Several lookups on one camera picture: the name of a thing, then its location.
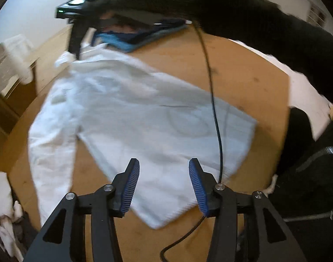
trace black sleeve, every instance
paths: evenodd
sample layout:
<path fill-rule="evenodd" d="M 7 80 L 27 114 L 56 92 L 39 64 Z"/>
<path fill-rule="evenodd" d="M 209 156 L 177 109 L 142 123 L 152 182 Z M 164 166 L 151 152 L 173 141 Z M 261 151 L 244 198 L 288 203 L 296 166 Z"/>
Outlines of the black sleeve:
<path fill-rule="evenodd" d="M 239 40 L 303 73 L 333 103 L 333 36 L 263 0 L 200 0 L 209 34 Z"/>

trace metal screw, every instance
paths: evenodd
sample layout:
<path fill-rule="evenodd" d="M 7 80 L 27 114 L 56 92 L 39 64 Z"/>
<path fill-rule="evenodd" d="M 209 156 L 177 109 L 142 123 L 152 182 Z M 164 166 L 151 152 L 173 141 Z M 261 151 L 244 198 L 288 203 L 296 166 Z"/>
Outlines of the metal screw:
<path fill-rule="evenodd" d="M 111 184 L 107 184 L 107 185 L 103 186 L 103 190 L 107 191 L 107 192 L 112 191 L 113 189 L 114 189 L 114 186 Z"/>
<path fill-rule="evenodd" d="M 226 186 L 222 183 L 218 183 L 215 185 L 215 189 L 219 190 L 219 191 L 224 190 L 225 188 L 226 188 Z"/>
<path fill-rule="evenodd" d="M 255 198 L 261 199 L 262 198 L 262 192 L 261 191 L 256 191 Z"/>
<path fill-rule="evenodd" d="M 67 200 L 72 200 L 74 197 L 75 197 L 75 194 L 72 193 L 72 192 L 66 194 L 66 199 Z"/>

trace tabletop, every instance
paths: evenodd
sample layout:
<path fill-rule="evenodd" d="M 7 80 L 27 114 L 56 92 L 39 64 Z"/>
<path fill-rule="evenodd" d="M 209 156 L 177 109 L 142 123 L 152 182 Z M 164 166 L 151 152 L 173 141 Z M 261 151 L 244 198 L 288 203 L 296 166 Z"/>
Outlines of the tabletop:
<path fill-rule="evenodd" d="M 233 41 L 207 34 L 203 37 L 213 72 L 215 96 L 258 121 L 251 149 L 227 185 L 245 193 L 263 189 L 271 180 L 285 138 L 289 78 L 276 66 Z M 45 49 L 46 45 L 42 46 L 43 52 L 47 51 Z M 191 27 L 146 45 L 131 55 L 160 71 L 209 91 L 204 54 Z M 51 85 L 52 82 L 22 115 L 0 154 L 0 171 L 8 173 L 10 184 L 37 229 L 40 228 L 40 220 L 28 162 L 27 135 Z M 85 145 L 78 140 L 71 191 L 83 195 L 96 191 L 108 182 Z M 158 230 L 150 229 L 132 211 L 122 219 L 115 219 L 123 260 L 159 261 L 160 250 L 183 236 L 200 217 L 201 213 L 195 207 Z M 172 262 L 205 261 L 213 223 L 213 219 L 206 219 L 190 237 L 170 249 L 166 257 Z M 86 243 L 89 246 L 89 224 L 86 230 Z M 89 247 L 87 257 L 88 261 L 92 261 Z"/>

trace blue gripper pad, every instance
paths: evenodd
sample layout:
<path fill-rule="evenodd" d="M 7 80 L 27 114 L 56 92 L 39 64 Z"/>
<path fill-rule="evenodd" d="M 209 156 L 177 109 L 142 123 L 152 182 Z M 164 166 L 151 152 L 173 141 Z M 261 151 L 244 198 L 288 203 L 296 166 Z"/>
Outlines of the blue gripper pad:
<path fill-rule="evenodd" d="M 115 195 L 111 207 L 120 214 L 119 217 L 123 217 L 130 208 L 139 175 L 140 163 L 137 159 L 131 159 L 125 172 L 117 174 L 112 182 Z"/>
<path fill-rule="evenodd" d="M 212 174 L 204 172 L 198 159 L 195 158 L 190 160 L 188 170 L 199 210 L 208 218 L 215 216 L 220 207 L 220 200 L 213 192 L 216 185 L 215 178 Z"/>

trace wooden table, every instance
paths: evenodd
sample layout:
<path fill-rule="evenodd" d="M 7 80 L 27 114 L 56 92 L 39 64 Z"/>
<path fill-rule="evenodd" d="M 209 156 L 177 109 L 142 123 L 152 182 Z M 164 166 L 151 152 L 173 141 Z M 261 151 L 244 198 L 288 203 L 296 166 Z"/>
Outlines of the wooden table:
<path fill-rule="evenodd" d="M 270 182 L 283 145 L 288 120 L 288 76 L 230 40 L 209 35 L 204 35 L 204 39 L 214 73 L 215 95 L 258 120 L 250 152 L 228 184 L 235 191 L 251 193 Z M 132 55 L 163 72 L 209 90 L 203 52 L 193 29 L 151 43 Z M 0 171 L 8 172 L 10 184 L 37 228 L 40 223 L 28 163 L 27 133 L 50 87 L 51 83 L 22 115 L 0 155 Z M 97 168 L 84 144 L 78 141 L 71 190 L 83 195 L 106 183 L 108 179 Z M 159 251 L 184 235 L 200 217 L 201 213 L 195 207 L 166 227 L 153 230 L 133 212 L 128 212 L 123 219 L 115 220 L 124 261 L 159 261 Z M 205 261 L 213 222 L 207 219 L 193 235 L 168 251 L 167 258 L 172 262 Z"/>

